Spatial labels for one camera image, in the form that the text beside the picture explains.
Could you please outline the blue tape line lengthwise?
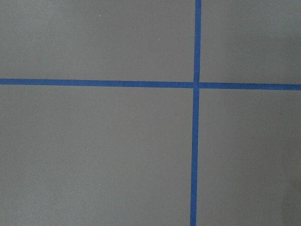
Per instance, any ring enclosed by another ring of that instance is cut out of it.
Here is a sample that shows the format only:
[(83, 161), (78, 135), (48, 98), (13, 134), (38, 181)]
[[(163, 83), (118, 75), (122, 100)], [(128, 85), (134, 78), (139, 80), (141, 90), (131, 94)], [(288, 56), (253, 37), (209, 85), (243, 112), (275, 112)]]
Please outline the blue tape line lengthwise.
[(201, 10), (202, 1), (195, 0), (194, 25), (194, 67), (192, 101), (192, 143), (191, 143), (191, 182), (190, 182), (190, 225), (197, 224), (198, 195), (198, 132), (199, 132), (199, 78), (201, 62)]

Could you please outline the blue tape line crosswise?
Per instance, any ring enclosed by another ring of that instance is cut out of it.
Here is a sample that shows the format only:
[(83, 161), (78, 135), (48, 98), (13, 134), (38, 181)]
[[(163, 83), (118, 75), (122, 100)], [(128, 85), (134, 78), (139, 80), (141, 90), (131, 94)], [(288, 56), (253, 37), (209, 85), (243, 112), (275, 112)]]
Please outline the blue tape line crosswise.
[(300, 84), (231, 83), (199, 81), (103, 81), (57, 79), (1, 79), (1, 85), (77, 86), (77, 87), (127, 87), (127, 88), (175, 88), (175, 89), (243, 89), (300, 91)]

